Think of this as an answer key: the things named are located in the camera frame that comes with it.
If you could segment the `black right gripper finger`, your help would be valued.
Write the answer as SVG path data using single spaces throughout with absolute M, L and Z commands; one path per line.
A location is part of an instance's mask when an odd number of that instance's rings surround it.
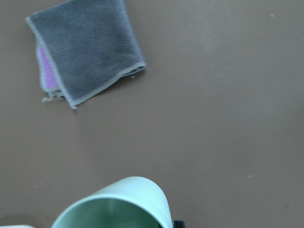
M 175 220 L 173 227 L 174 228 L 185 228 L 185 223 L 182 220 Z

